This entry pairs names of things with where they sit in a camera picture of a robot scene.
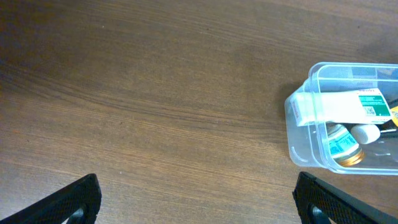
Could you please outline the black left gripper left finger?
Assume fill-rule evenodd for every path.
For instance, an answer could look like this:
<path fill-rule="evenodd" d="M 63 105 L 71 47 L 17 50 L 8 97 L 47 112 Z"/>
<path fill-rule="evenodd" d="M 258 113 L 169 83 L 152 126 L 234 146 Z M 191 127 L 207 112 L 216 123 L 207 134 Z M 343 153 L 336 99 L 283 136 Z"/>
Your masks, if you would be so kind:
<path fill-rule="evenodd" d="M 1 220 L 1 223 L 94 224 L 100 210 L 101 198 L 96 174 L 88 174 Z"/>

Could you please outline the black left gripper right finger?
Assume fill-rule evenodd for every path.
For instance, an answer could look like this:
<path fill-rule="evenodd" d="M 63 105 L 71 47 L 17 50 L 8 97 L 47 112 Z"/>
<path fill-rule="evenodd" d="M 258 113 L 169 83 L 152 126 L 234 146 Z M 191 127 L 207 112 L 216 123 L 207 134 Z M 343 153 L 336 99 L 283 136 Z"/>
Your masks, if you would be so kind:
<path fill-rule="evenodd" d="M 352 197 L 308 172 L 299 173 L 292 194 L 302 223 L 397 223 L 397 218 Z"/>

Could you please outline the small gold-lid jar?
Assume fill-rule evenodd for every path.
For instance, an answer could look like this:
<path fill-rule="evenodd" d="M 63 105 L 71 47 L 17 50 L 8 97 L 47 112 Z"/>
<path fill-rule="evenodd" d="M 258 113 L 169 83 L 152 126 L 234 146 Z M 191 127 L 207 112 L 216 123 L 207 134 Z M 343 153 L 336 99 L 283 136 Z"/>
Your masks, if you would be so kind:
<path fill-rule="evenodd" d="M 345 126 L 328 124 L 326 130 L 330 154 L 337 164 L 351 167 L 365 158 L 361 146 Z"/>

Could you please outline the dark bottle white cap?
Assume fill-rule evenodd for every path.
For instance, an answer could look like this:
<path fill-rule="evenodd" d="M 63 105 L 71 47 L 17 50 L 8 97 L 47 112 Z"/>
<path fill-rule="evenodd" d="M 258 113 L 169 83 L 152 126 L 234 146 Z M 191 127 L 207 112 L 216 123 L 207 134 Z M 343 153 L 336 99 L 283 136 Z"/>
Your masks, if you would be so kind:
<path fill-rule="evenodd" d="M 389 102 L 392 118 L 384 124 L 357 124 L 351 135 L 359 144 L 370 144 L 378 139 L 397 139 L 397 100 Z"/>

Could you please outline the white green medicine box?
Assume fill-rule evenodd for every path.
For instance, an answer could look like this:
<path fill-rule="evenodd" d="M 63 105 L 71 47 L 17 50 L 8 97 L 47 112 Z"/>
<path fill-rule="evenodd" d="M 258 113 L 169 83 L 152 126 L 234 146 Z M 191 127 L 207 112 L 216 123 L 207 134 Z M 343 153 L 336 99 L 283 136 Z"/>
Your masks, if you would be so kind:
<path fill-rule="evenodd" d="M 294 93 L 290 99 L 297 126 L 317 123 L 384 124 L 392 118 L 377 88 L 324 93 Z"/>

